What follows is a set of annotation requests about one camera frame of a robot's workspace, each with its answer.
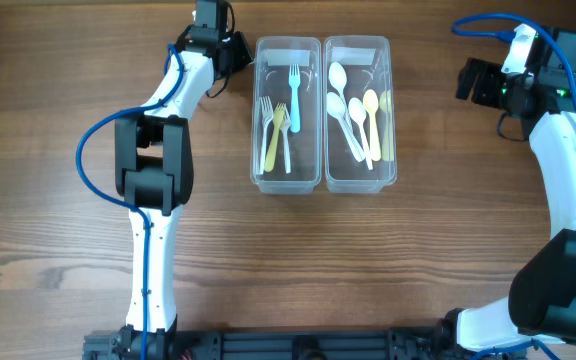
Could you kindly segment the white plastic fork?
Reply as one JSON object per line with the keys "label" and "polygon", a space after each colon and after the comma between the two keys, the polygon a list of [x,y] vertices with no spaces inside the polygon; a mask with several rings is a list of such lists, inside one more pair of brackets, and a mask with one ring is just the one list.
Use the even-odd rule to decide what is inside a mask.
{"label": "white plastic fork", "polygon": [[274,116],[274,110],[269,96],[261,97],[260,105],[262,114],[262,141],[260,149],[259,167],[257,170],[258,175],[262,175],[264,173],[268,127],[272,122]]}
{"label": "white plastic fork", "polygon": [[291,168],[291,157],[290,157],[290,146],[288,140],[288,132],[291,126],[291,119],[287,109],[284,109],[283,121],[280,126],[280,130],[283,136],[283,157],[284,157],[284,168],[285,173],[289,174],[292,170]]}

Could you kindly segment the yellow plastic fork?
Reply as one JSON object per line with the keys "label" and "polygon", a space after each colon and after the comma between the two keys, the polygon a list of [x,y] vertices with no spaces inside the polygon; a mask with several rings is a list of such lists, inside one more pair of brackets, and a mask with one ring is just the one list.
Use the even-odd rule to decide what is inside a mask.
{"label": "yellow plastic fork", "polygon": [[284,121],[285,112],[286,112],[286,104],[285,103],[279,103],[274,110],[273,120],[272,120],[273,133],[272,133],[270,144],[268,146],[266,157],[265,157],[265,163],[264,163],[264,171],[265,172],[271,172],[274,169],[275,159],[276,159],[276,154],[277,154],[278,138],[279,138],[279,133],[280,133],[280,128],[281,128],[282,122]]}

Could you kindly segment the clear plastic container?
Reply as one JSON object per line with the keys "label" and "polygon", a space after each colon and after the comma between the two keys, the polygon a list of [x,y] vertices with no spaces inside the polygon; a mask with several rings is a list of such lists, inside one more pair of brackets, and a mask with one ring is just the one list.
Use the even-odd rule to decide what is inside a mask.
{"label": "clear plastic container", "polygon": [[[283,136],[280,130],[274,169],[257,174],[262,141],[260,98],[269,96],[273,107],[285,103],[290,115],[289,70],[297,64],[301,84],[298,90],[301,130],[290,128],[291,172],[285,173]],[[269,194],[306,194],[321,180],[322,165],[322,66],[321,43],[312,37],[267,36],[256,44],[251,124],[250,178],[259,190]],[[268,127],[266,153],[273,133]]]}
{"label": "clear plastic container", "polygon": [[[354,159],[339,122],[327,113],[327,93],[333,92],[338,95],[329,81],[328,72],[332,62],[339,62],[346,72],[347,84],[344,95],[347,105],[353,97],[363,103],[364,93],[368,89],[373,89],[377,93],[379,109],[376,119],[382,158],[379,161],[372,160],[372,171],[367,168],[365,160],[357,162]],[[324,42],[323,65],[323,141],[327,188],[335,193],[378,193],[384,187],[394,184],[397,179],[390,43],[387,38],[377,35],[331,36]],[[351,124],[352,133],[362,148],[359,128],[352,119]],[[367,112],[364,128],[369,144]]]}

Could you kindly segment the white plastic spoon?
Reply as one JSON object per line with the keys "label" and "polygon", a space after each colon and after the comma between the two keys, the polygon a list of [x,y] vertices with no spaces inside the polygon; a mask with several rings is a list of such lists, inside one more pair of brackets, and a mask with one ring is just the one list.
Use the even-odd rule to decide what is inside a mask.
{"label": "white plastic spoon", "polygon": [[348,147],[357,162],[362,162],[365,160],[364,152],[361,145],[357,142],[354,134],[352,133],[352,128],[345,119],[346,105],[342,102],[341,98],[333,93],[328,92],[326,95],[326,110],[327,113],[335,118],[342,129],[343,135],[346,139]]}
{"label": "white plastic spoon", "polygon": [[365,161],[367,164],[367,168],[372,171],[373,170],[373,163],[371,159],[370,148],[368,144],[368,139],[366,136],[364,123],[366,120],[366,110],[363,106],[363,103],[356,97],[353,97],[348,102],[348,111],[351,119],[357,124],[360,132],[361,143],[363,152],[365,155]]}
{"label": "white plastic spoon", "polygon": [[347,84],[347,75],[343,66],[339,62],[332,62],[329,67],[329,81],[332,87],[337,91],[344,105],[344,119],[349,127],[352,127],[351,119],[348,114],[348,105],[344,95],[344,88]]}

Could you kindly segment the yellow plastic spoon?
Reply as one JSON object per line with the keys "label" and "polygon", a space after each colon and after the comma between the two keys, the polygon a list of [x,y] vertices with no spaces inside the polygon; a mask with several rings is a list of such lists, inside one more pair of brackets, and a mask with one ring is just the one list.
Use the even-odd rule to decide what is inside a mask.
{"label": "yellow plastic spoon", "polygon": [[364,93],[363,106],[369,117],[369,148],[371,159],[373,161],[379,161],[382,158],[376,119],[376,113],[379,109],[379,99],[373,89],[368,89]]}

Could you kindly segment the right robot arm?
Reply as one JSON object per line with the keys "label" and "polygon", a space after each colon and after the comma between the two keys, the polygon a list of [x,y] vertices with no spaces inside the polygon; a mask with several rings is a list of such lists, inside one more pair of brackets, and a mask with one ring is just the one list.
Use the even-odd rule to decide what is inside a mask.
{"label": "right robot arm", "polygon": [[550,238],[506,297],[438,322],[436,358],[516,359],[529,347],[576,345],[576,32],[516,23],[496,33],[510,46],[505,61],[469,59],[456,95],[519,120],[542,172]]}

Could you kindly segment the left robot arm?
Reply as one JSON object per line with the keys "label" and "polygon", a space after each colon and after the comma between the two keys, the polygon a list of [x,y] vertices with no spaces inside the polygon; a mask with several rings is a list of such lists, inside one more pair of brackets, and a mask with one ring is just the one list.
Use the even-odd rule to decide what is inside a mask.
{"label": "left robot arm", "polygon": [[164,76],[141,106],[114,121],[115,187],[129,210],[133,289],[116,351],[121,359],[175,359],[176,229],[194,182],[189,122],[217,81],[251,61],[227,1],[199,1],[168,49]]}

